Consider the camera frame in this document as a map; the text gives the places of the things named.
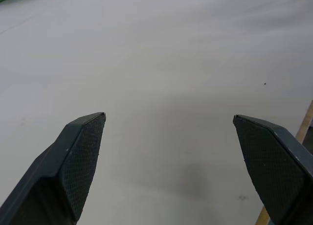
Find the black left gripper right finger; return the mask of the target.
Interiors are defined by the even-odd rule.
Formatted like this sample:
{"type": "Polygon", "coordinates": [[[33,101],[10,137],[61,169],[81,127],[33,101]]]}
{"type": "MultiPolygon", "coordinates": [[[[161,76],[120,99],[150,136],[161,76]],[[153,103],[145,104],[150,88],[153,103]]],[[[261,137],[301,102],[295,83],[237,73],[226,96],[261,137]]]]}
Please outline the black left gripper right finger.
{"type": "Polygon", "coordinates": [[[284,127],[235,115],[251,181],[274,225],[313,225],[313,154],[284,127]]]}

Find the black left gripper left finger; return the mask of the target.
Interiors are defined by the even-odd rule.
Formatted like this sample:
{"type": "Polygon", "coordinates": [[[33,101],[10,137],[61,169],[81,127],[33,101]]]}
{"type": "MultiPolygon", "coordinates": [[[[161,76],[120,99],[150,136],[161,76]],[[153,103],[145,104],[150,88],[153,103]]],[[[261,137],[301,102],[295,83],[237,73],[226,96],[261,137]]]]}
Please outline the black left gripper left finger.
{"type": "Polygon", "coordinates": [[[77,225],[95,174],[104,112],[77,118],[27,169],[0,206],[0,225],[77,225]]]}

